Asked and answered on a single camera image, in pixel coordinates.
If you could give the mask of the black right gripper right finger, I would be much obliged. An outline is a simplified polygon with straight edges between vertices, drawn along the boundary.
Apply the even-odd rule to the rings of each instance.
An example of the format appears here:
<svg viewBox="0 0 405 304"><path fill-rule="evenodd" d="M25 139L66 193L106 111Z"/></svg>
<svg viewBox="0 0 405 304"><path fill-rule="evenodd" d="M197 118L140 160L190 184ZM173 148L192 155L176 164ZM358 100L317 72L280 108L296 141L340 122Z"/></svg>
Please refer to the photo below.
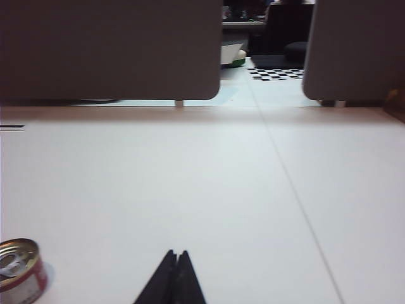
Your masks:
<svg viewBox="0 0 405 304"><path fill-rule="evenodd" d="M173 282L173 303L206 303L188 251L184 251L178 258Z"/></svg>

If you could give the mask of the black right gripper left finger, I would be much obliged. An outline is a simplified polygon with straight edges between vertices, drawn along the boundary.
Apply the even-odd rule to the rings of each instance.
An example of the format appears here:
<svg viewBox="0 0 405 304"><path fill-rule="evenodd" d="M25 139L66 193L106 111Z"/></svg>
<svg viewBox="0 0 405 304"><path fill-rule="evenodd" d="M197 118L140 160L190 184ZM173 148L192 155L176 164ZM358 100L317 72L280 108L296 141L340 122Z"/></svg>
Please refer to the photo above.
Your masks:
<svg viewBox="0 0 405 304"><path fill-rule="evenodd" d="M169 303L176 265L177 255L173 250L168 250L134 303Z"/></svg>

